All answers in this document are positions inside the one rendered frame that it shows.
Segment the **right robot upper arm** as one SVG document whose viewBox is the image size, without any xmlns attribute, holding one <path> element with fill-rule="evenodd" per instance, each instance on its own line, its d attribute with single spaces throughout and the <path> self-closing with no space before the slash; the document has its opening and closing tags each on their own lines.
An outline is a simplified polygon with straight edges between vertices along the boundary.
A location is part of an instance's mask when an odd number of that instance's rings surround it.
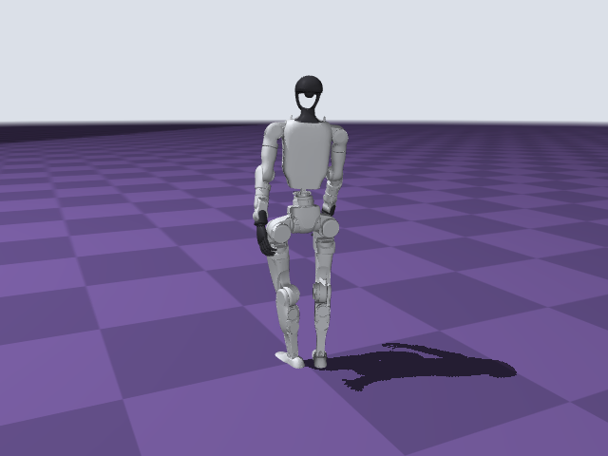
<svg viewBox="0 0 608 456">
<path fill-rule="evenodd" d="M 331 124 L 332 128 L 332 147 L 331 160 L 332 166 L 328 167 L 326 179 L 328 181 L 339 181 L 343 178 L 343 167 L 346 159 L 346 149 L 348 134 L 346 130 L 336 124 Z"/>
</svg>

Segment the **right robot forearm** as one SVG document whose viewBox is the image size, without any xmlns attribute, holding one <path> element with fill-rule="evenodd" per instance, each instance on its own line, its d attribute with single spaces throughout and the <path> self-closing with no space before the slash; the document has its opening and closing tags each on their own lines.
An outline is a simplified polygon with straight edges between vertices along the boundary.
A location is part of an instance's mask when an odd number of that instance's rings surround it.
<svg viewBox="0 0 608 456">
<path fill-rule="evenodd" d="M 327 188 L 325 191 L 325 195 L 323 196 L 323 210 L 330 213 L 333 205 L 336 207 L 337 195 L 338 191 L 342 186 L 343 178 L 341 180 L 329 181 L 327 180 Z"/>
</svg>

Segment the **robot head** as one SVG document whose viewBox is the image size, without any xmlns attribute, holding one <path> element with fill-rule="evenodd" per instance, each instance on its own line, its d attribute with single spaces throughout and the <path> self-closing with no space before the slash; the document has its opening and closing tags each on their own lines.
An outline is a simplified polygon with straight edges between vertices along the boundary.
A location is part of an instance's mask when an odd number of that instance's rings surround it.
<svg viewBox="0 0 608 456">
<path fill-rule="evenodd" d="M 314 109 L 319 101 L 320 95 L 323 91 L 323 86 L 320 80 L 314 76 L 304 76 L 298 80 L 295 85 L 295 99 L 297 106 L 301 110 L 300 117 L 295 121 L 300 123 L 310 123 L 310 124 L 319 124 L 320 122 L 314 114 Z M 315 102 L 311 108 L 305 108 L 301 106 L 298 94 L 304 93 L 307 98 L 312 98 L 314 94 L 316 95 Z"/>
</svg>

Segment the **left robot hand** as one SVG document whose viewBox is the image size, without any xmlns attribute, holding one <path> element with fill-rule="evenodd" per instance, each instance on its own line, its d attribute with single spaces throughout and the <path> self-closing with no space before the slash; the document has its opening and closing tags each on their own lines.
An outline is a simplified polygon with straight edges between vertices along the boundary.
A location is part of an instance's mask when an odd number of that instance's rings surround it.
<svg viewBox="0 0 608 456">
<path fill-rule="evenodd" d="M 265 256 L 272 257 L 273 254 L 275 254 L 275 252 L 272 251 L 277 251 L 277 249 L 273 248 L 267 239 L 268 236 L 265 225 L 268 223 L 268 220 L 266 212 L 264 210 L 260 210 L 258 212 L 258 218 L 259 220 L 255 221 L 254 225 L 256 226 L 256 237 L 260 251 Z"/>
</svg>

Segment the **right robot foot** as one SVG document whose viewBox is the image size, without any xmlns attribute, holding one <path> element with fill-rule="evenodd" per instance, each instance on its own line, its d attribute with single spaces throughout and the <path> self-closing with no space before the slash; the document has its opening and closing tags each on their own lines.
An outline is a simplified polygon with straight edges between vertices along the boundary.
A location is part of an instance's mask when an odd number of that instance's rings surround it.
<svg viewBox="0 0 608 456">
<path fill-rule="evenodd" d="M 318 356 L 316 356 L 316 349 L 313 350 L 313 361 L 314 361 L 314 366 L 317 368 L 325 368 L 327 367 L 327 354 L 324 351 L 324 356 L 322 356 L 322 352 L 319 353 Z"/>
</svg>

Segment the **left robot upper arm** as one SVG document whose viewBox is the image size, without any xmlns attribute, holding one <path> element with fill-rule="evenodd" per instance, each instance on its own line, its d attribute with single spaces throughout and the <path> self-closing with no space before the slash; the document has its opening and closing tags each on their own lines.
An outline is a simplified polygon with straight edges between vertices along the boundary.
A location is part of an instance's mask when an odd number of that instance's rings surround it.
<svg viewBox="0 0 608 456">
<path fill-rule="evenodd" d="M 263 169 L 263 181 L 273 181 L 275 178 L 274 165 L 278 149 L 277 140 L 283 137 L 286 122 L 271 123 L 264 131 L 264 139 L 261 149 L 261 161 Z"/>
</svg>

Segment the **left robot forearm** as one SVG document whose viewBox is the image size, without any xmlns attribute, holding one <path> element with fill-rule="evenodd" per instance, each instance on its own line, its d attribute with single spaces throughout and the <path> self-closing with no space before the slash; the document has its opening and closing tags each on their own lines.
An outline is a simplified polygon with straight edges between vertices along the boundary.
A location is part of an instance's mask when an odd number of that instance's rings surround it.
<svg viewBox="0 0 608 456">
<path fill-rule="evenodd" d="M 263 169 L 262 166 L 258 166 L 255 172 L 255 212 L 253 213 L 254 221 L 258 221 L 258 212 L 264 210 L 268 218 L 268 204 L 269 204 L 269 192 L 271 191 L 271 184 L 267 181 L 263 181 Z"/>
</svg>

